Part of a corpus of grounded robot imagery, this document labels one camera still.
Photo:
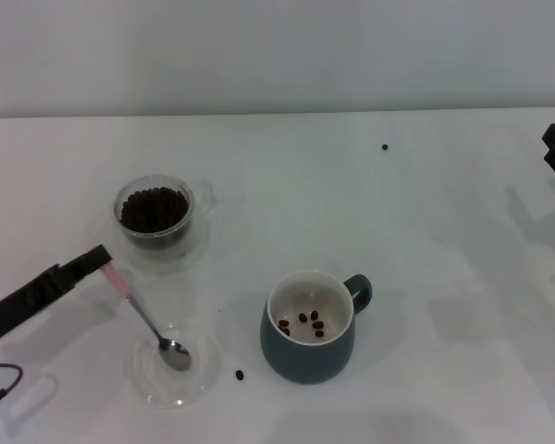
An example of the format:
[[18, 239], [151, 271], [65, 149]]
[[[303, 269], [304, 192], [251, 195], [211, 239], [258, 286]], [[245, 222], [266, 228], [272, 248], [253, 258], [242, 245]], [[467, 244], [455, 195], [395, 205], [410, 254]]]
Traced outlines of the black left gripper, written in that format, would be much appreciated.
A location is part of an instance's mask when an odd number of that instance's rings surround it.
[[63, 296], [83, 279], [111, 262], [111, 255], [98, 245], [64, 265], [53, 265], [32, 285], [25, 286], [0, 301], [0, 338], [38, 314], [49, 296]]

